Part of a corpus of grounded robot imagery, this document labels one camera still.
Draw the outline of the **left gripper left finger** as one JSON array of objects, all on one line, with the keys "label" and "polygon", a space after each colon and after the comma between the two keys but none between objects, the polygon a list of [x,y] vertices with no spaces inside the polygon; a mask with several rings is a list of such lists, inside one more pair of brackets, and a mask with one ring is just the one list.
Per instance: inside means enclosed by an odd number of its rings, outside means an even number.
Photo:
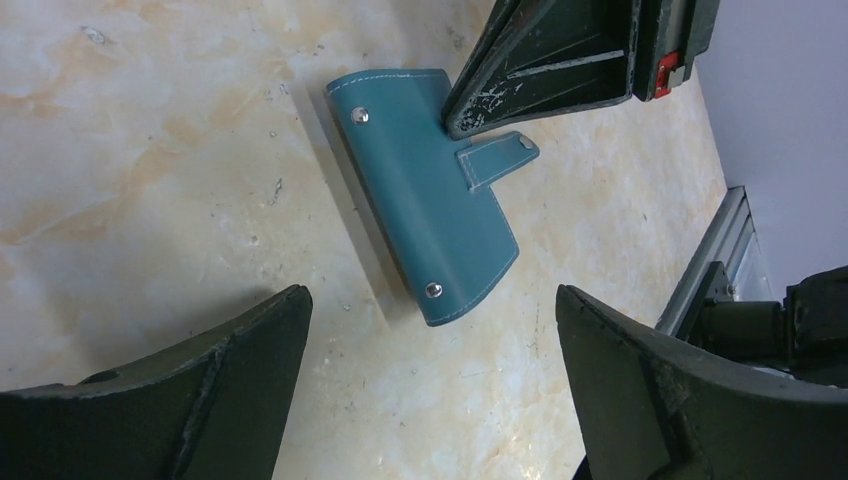
[{"label": "left gripper left finger", "polygon": [[293,285],[78,384],[3,392],[2,477],[271,478],[312,310]]}]

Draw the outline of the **blue card holder wallet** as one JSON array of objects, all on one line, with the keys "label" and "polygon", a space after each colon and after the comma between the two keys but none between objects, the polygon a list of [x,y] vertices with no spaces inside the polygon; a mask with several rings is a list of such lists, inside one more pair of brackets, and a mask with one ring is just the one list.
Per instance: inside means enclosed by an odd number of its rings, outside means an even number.
[{"label": "blue card holder wallet", "polygon": [[464,316],[519,255],[492,190],[539,155],[520,132],[474,143],[441,119],[441,69],[374,69],[339,77],[328,103],[372,209],[427,325]]}]

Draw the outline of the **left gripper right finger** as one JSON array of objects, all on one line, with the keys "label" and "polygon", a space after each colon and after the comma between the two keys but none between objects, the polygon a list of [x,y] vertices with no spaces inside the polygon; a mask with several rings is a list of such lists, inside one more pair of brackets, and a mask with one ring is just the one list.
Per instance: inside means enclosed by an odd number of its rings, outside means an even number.
[{"label": "left gripper right finger", "polygon": [[843,479],[847,393],[732,362],[572,286],[556,321],[579,479]]}]

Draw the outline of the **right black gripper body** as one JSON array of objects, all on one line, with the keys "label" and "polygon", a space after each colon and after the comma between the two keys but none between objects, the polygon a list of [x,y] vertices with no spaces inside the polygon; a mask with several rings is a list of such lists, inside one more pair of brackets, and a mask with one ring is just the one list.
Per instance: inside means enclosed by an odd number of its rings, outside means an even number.
[{"label": "right black gripper body", "polygon": [[696,57],[710,45],[719,0],[641,3],[633,93],[642,101],[668,95],[689,80]]}]

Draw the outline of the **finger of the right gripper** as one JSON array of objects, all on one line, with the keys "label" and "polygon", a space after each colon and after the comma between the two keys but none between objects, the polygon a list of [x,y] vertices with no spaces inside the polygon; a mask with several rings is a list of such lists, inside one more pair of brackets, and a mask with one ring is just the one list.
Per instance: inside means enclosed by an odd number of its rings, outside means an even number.
[{"label": "finger of the right gripper", "polygon": [[640,4],[497,1],[442,108],[455,140],[633,95]]}]

